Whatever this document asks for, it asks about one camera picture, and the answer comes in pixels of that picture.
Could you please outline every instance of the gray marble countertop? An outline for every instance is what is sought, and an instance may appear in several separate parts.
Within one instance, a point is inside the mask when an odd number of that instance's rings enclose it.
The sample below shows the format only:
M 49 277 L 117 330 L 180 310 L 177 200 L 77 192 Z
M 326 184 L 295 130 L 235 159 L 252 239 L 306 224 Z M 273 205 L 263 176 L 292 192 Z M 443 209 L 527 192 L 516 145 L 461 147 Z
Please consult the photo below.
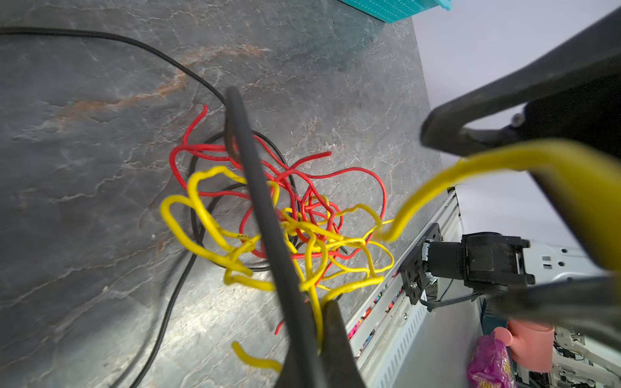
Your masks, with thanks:
M 288 161 L 331 150 L 305 171 L 379 174 L 388 217 L 440 168 L 418 141 L 429 105 L 409 19 L 384 24 L 336 0 L 55 0 L 4 4 L 0 25 L 127 35 L 221 91 L 235 85 L 254 129 Z M 0 37 L 0 91 L 0 386 L 127 387 L 188 259 L 158 211 L 182 192 L 168 153 L 203 104 L 209 116 L 190 142 L 219 132 L 223 107 L 150 53 L 77 38 Z M 344 207 L 381 205 L 378 185 L 361 173 L 318 188 Z M 438 206 L 390 246 L 396 256 Z M 236 225 L 246 209 L 224 199 L 215 216 Z M 187 212 L 179 217 L 187 226 Z M 356 235 L 371 220 L 347 223 Z M 369 292 L 345 295 L 343 316 Z M 222 270 L 200 259 L 141 386 L 270 386 L 276 374 L 244 365 L 230 344 L 282 360 L 280 320 L 273 294 L 224 286 Z

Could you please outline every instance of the black cable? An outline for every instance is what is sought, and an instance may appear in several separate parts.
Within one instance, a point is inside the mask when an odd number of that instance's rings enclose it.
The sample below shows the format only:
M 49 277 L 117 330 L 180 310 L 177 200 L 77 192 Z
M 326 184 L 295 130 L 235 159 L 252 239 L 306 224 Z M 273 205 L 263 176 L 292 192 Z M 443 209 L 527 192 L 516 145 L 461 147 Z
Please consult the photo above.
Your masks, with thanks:
M 235 189 L 238 189 L 244 186 L 246 186 L 244 183 L 234 183 L 230 186 L 225 187 L 223 191 L 235 190 Z M 218 202 L 220 202 L 221 199 L 222 197 L 214 197 L 209 203 L 209 205 L 207 206 L 207 211 L 209 213 L 213 213 L 216 205 L 218 204 Z M 196 241 L 198 245 L 203 246 L 201 236 L 205 235 L 205 228 L 202 225 L 199 225 L 198 217 L 196 217 L 196 212 L 194 211 L 194 209 L 190 209 L 190 221 L 192 224 L 192 233 L 194 235 L 194 241 Z M 226 268 L 225 266 L 222 266 L 218 263 L 214 263 L 214 264 L 217 265 L 218 267 Z M 246 267 L 248 267 L 248 269 L 250 269 L 253 272 L 265 272 L 265 271 L 270 270 L 270 265 L 267 263 L 267 260 L 260 261 L 254 266 L 246 266 Z
M 263 246 L 271 266 L 276 295 L 283 310 L 289 332 L 289 352 L 296 365 L 296 387 L 327 388 L 324 365 L 317 354 L 312 323 L 306 319 L 307 309 L 299 292 L 299 281 L 291 263 L 291 254 L 283 241 L 283 233 L 271 204 L 270 190 L 265 183 L 248 116 L 239 91 L 227 89 L 227 122 L 237 141 L 250 200 L 261 232 Z
M 449 288 L 451 288 L 451 286 L 453 285 L 453 281 L 455 279 L 451 279 L 451 281 L 448 283 L 448 286 L 446 287 L 446 289 L 444 290 L 444 292 L 442 292 L 442 296 L 440 296 L 440 298 L 438 299 L 438 302 L 442 301 L 442 298 L 444 298 L 444 295 L 446 295 L 446 292 L 448 291 Z
M 231 159 L 241 164 L 242 158 L 235 151 L 235 147 L 233 146 L 234 143 L 235 139 L 233 138 L 233 131 L 230 129 L 229 121 L 226 120 L 224 122 L 224 149 L 227 150 L 227 153 Z
M 186 73 L 190 77 L 194 78 L 196 81 L 198 81 L 203 86 L 205 86 L 207 89 L 209 89 L 212 93 L 214 93 L 214 95 L 220 100 L 220 102 L 226 106 L 224 97 L 220 94 L 220 92 L 218 92 L 218 90 L 216 90 L 215 87 L 213 87 L 205 79 L 198 76 L 196 73 L 194 73 L 187 67 L 183 66 L 179 62 L 175 61 L 170 56 L 136 39 L 124 37 L 122 35 L 117 35 L 117 34 L 110 34 L 108 32 L 99 32 L 99 31 L 90 31 L 90 30 L 73 30 L 73 29 L 50 29 L 50 28 L 40 28 L 40 27 L 0 27 L 0 35 L 43 35 L 43 36 L 56 36 L 56 37 L 97 38 L 97 39 L 106 39 L 106 40 L 113 40 L 117 42 L 127 43 L 129 45 L 142 48 L 143 50 L 146 50 L 160 57 L 161 59 L 165 60 L 169 64 L 176 67 L 177 69 L 181 70 L 183 73 Z M 267 139 L 264 135 L 258 132 L 253 131 L 253 134 L 261 137 L 266 143 L 268 143 L 274 149 L 274 151 L 277 153 L 279 158 L 281 158 L 281 160 L 284 163 L 284 157 L 282 156 L 282 153 L 280 153 L 280 151 L 276 148 L 276 146 L 269 139 Z M 216 136 L 218 136 L 217 138 L 219 138 L 223 136 L 223 134 L 216 135 Z M 193 156 L 191 168 L 189 169 L 189 171 L 194 171 L 196 169 L 196 161 L 194 161 L 194 158 L 195 156 Z M 292 176 L 290 176 L 289 178 L 291 180 L 291 186 L 293 187 L 293 189 L 295 189 L 295 182 Z M 213 205 L 213 207 L 215 207 L 215 205 L 218 203 L 217 200 L 216 198 L 214 198 L 214 200 L 212 200 L 212 202 L 210 203 L 210 206 Z M 204 231 L 204 228 L 202 230 L 198 228 L 195 229 L 194 228 L 195 225 L 196 225 L 196 214 L 194 214 L 193 232 L 194 232 L 194 237 L 195 237 L 196 242 L 200 244 L 202 242 L 202 238 L 204 237 L 205 231 Z M 166 307 L 166 311 L 165 311 L 165 314 L 164 314 L 164 317 L 161 323 L 160 331 L 158 332 L 158 336 L 155 340 L 155 344 L 153 345 L 153 349 L 147 359 L 147 362 L 145 363 L 144 367 L 140 370 L 138 376 L 133 381 L 130 388 L 138 387 L 138 385 L 142 382 L 142 379 L 147 374 L 148 370 L 151 368 L 151 365 L 153 364 L 155 360 L 155 356 L 157 355 L 160 349 L 160 346 L 163 342 L 164 335 L 166 333 L 166 328 L 168 326 L 168 322 L 170 321 L 170 315 L 173 311 L 173 307 L 175 306 L 177 296 L 179 296 L 179 292 L 181 291 L 181 288 L 183 284 L 185 283 L 185 280 L 187 279 L 190 270 L 192 269 L 192 267 L 194 266 L 194 263 L 196 262 L 196 257 L 197 256 L 195 254 L 192 254 L 192 256 L 190 257 L 190 260 L 188 261 L 186 265 L 186 268 L 181 274 L 181 277 L 179 281 L 177 282 L 177 285 L 175 286 L 173 294 L 171 295 L 171 299 L 168 301 L 168 305 Z M 284 281 L 288 283 L 287 279 L 282 278 L 282 272 L 280 270 L 277 271 L 275 275 L 279 275 L 279 276 L 275 276 L 276 278 L 279 278 L 276 280 L 280 280 L 280 282 Z M 289 299 L 289 301 L 292 302 L 292 300 L 288 298 L 287 295 L 282 294 L 282 292 L 280 293 L 279 296 L 281 296 L 281 298 L 285 296 L 286 299 Z M 304 326 L 305 322 L 300 322 L 299 317 L 297 317 L 295 314 L 292 315 L 291 313 L 289 314 L 285 313 L 285 315 L 288 315 L 288 320 L 294 323 L 293 330 L 296 332 L 299 332 L 299 329 Z M 298 334 L 300 334 L 300 336 L 302 337 L 306 337 L 303 331 L 299 332 Z M 302 350 L 302 354 L 298 354 L 298 356 L 301 356 L 301 359 L 299 360 L 302 361 L 303 366 L 305 367 L 302 370 L 302 375 L 303 377 L 305 377 L 303 381 L 309 382 L 310 380 L 312 381 L 310 384 L 313 386 L 323 386 L 325 384 L 325 376 L 323 376 L 323 370 L 320 364 L 319 365 L 316 364 L 316 360 L 314 358 L 309 359 L 307 357 L 308 354 L 312 354 L 312 352 L 308 352 L 308 350 L 309 348 L 314 348 L 314 341 L 312 341 L 312 338 L 310 338 L 310 340 L 307 341 L 306 338 L 302 339 L 302 338 L 298 338 L 298 336 L 294 336 L 293 341 L 296 342 L 296 345 L 298 347 L 297 350 L 298 351 Z
M 556 349 L 558 352 L 562 353 L 563 357 L 567 357 L 567 358 L 573 358 L 576 361 L 582 361 L 584 360 L 584 356 L 581 355 L 578 352 L 575 352 L 573 350 L 569 350 L 569 349 L 565 349 L 564 347 L 562 347 L 561 345 L 559 345 L 558 342 L 554 341 L 554 349 Z
M 478 298 L 481 295 L 483 295 L 482 292 L 473 292 L 472 294 L 460 296 L 460 297 L 457 297 L 457 298 L 443 300 L 441 302 L 427 302 L 426 300 L 420 299 L 420 304 L 422 304 L 423 306 L 426 306 L 426 307 L 430 307 L 432 309 L 436 309 L 438 307 L 444 307 L 444 306 L 448 306 L 448 305 L 451 305 L 451 304 L 465 302 L 466 300 L 475 299 L 475 298 Z
M 157 48 L 147 45 L 139 40 L 124 37 L 123 35 L 110 34 L 109 32 L 100 32 L 100 31 L 88 31 L 88 30 L 73 30 L 73 29 L 46 29 L 40 27 L 0 27 L 0 35 L 46 35 L 46 36 L 55 36 L 55 37 L 75 37 L 75 38 L 95 38 L 95 39 L 107 39 L 107 40 L 115 40 L 117 42 L 127 43 L 128 45 L 140 47 L 143 50 L 146 50 L 152 54 L 157 55 L 161 59 L 170 63 L 177 69 L 186 73 L 190 77 L 194 78 L 196 81 L 199 81 L 203 86 L 209 89 L 218 100 L 222 103 L 222 105 L 226 106 L 224 101 L 224 97 L 216 90 L 210 83 L 205 81 L 205 79 L 201 78 L 198 74 L 183 66 L 176 60 L 172 59 L 168 55 L 159 51 Z
M 272 142 L 270 140 L 270 138 L 268 138 L 267 136 L 263 135 L 261 132 L 257 132 L 255 130 L 252 131 L 252 134 L 255 135 L 255 136 L 259 136 L 264 142 L 266 142 L 270 146 L 270 148 L 274 151 L 276 156 L 278 156 L 278 159 L 280 159 L 284 163 L 285 166 L 288 166 L 287 161 L 284 159 L 283 153 L 280 152 L 278 147 L 274 144 L 274 142 Z M 220 140 L 222 137 L 224 137 L 224 132 L 220 132 L 220 133 L 217 133 L 217 134 L 215 134 L 213 136 L 210 136 L 210 137 L 206 138 L 203 143 L 205 143 L 205 144 L 213 144 L 216 141 Z M 190 166 L 189 166 L 189 170 L 190 171 L 194 172 L 194 170 L 196 170 L 196 163 L 198 163 L 198 156 L 192 155 L 192 158 L 190 159 Z M 291 182 L 291 187 L 293 188 L 293 191 L 297 194 L 296 182 L 293 179 L 293 175 L 289 175 L 289 182 Z
M 153 349 L 151 350 L 151 354 L 149 354 L 149 358 L 147 359 L 147 362 L 145 363 L 145 365 L 142 367 L 142 369 L 138 373 L 138 376 L 136 376 L 136 378 L 134 379 L 134 382 L 132 383 L 130 388 L 137 388 L 142 382 L 142 379 L 146 376 L 147 372 L 151 368 L 151 365 L 153 364 L 155 360 L 155 356 L 157 356 L 157 353 L 160 350 L 160 346 L 162 342 L 164 341 L 164 334 L 166 334 L 166 328 L 168 327 L 168 321 L 170 321 L 170 315 L 173 312 L 173 307 L 175 306 L 175 302 L 177 301 L 177 296 L 179 296 L 179 292 L 181 291 L 181 288 L 183 287 L 183 283 L 186 282 L 186 279 L 188 278 L 188 274 L 190 273 L 192 266 L 194 266 L 195 261 L 196 261 L 196 254 L 193 253 L 192 256 L 190 257 L 190 260 L 188 261 L 186 265 L 186 269 L 183 270 L 183 273 L 181 274 L 181 277 L 179 278 L 179 281 L 177 282 L 177 285 L 175 286 L 175 289 L 173 291 L 173 294 L 170 297 L 170 300 L 168 301 L 168 305 L 166 306 L 166 312 L 164 313 L 164 317 L 162 318 L 162 321 L 161 321 L 160 331 L 158 332 L 157 338 L 155 339 L 155 343 L 153 344 Z

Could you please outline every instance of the tangled wires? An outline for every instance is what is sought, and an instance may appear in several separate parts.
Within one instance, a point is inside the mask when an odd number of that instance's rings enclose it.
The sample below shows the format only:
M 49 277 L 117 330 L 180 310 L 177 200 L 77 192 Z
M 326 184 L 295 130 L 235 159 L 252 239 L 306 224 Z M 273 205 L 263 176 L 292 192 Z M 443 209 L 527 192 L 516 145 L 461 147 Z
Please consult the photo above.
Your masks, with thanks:
M 229 155 L 226 155 L 226 146 L 224 145 L 188 144 L 190 133 L 206 114 L 207 106 L 204 106 L 203 112 L 192 122 L 185 132 L 181 145 L 173 149 L 170 154 L 170 166 L 173 170 L 173 174 L 180 185 L 187 190 L 188 196 L 167 197 L 161 203 L 161 214 L 171 231 L 183 246 L 189 251 L 225 268 L 225 284 L 240 283 L 263 291 L 275 291 L 275 286 L 272 282 L 253 279 L 254 271 L 244 265 L 239 258 L 240 255 L 244 253 L 252 253 L 259 258 L 266 257 L 265 252 L 260 250 L 259 242 L 261 240 L 261 235 L 249 236 L 245 234 L 245 226 L 252 214 L 252 208 L 248 209 L 244 214 L 239 229 L 237 231 L 230 231 L 220 226 L 210 212 L 205 209 L 201 200 L 201 197 L 236 196 L 243 199 L 249 199 L 249 197 L 244 193 L 231 190 L 219 192 L 204 192 L 198 190 L 198 184 L 201 181 L 212 178 L 218 174 L 223 174 L 238 184 L 246 184 L 246 180 L 235 174 L 228 167 L 220 165 L 211 168 L 209 171 L 196 172 L 186 182 L 176 166 L 177 155 L 182 151 L 186 151 L 190 152 L 195 157 L 210 161 L 230 163 L 233 168 L 242 170 L 242 166 L 237 161 L 229 157 Z M 325 175 L 303 173 L 299 171 L 298 168 L 304 163 L 328 157 L 332 153 L 323 152 L 307 156 L 293 163 L 291 166 L 287 166 L 274 155 L 261 137 L 255 136 L 255 138 L 278 164 L 278 167 L 276 167 L 265 160 L 261 161 L 262 165 L 266 168 L 264 174 L 271 188 L 272 203 L 281 221 L 283 239 L 289 247 L 294 267 L 299 276 L 299 289 L 301 292 L 305 292 L 308 295 L 308 300 L 312 307 L 315 327 L 317 329 L 317 344 L 322 344 L 322 307 L 325 303 L 343 293 L 351 292 L 361 287 L 379 284 L 384 280 L 381 273 L 390 270 L 394 266 L 394 258 L 391 252 L 382 244 L 371 239 L 373 231 L 385 223 L 383 217 L 386 213 L 386 189 L 379 176 L 364 168 L 347 168 Z M 379 183 L 383 194 L 382 208 L 379 215 L 365 204 L 357 204 L 353 207 L 341 210 L 338 205 L 330 202 L 327 197 L 321 195 L 313 182 L 313 179 L 331 178 L 351 171 L 369 174 Z M 308 188 L 302 196 L 298 195 L 293 186 L 294 183 L 291 177 L 294 175 L 303 179 L 308 185 Z M 279 209 L 277 206 L 282 190 L 288 194 L 290 207 Z M 188 206 L 196 212 L 206 232 L 213 238 L 216 245 L 225 252 L 224 254 L 209 251 L 199 243 L 192 241 L 192 239 L 185 234 L 170 211 L 171 205 L 175 203 Z M 344 225 L 344 216 L 358 210 L 367 212 L 373 218 L 375 226 L 361 237 L 343 236 L 340 232 Z M 298 238 L 301 241 L 300 244 L 295 245 L 292 242 L 294 238 Z M 229 243 L 227 239 L 238 240 L 238 245 Z M 304 249 L 303 252 L 299 252 L 298 249 L 300 249 L 302 244 L 306 244 L 306 249 Z M 373 257 L 368 248 L 369 245 L 376 245 L 386 252 L 391 260 L 390 264 L 383 268 L 376 269 Z M 341 252 L 341 248 L 344 246 L 353 248 L 353 251 L 351 253 Z M 365 267 L 350 267 L 342 262 L 353 258 L 361 252 L 366 256 L 367 265 Z M 298 263 L 299 260 L 304 261 L 304 271 L 302 270 L 302 266 Z M 333 265 L 338 268 L 338 271 L 327 275 L 327 271 Z M 347 273 L 360 273 L 364 275 L 364 278 L 346 282 L 333 289 L 321 284 L 322 281 L 332 280 Z M 327 291 L 321 300 L 319 299 L 317 289 Z M 275 361 L 252 358 L 245 354 L 241 346 L 237 343 L 233 345 L 233 350 L 238 354 L 240 359 L 249 364 L 262 368 L 279 370 L 279 367 L 276 367 L 279 364 Z

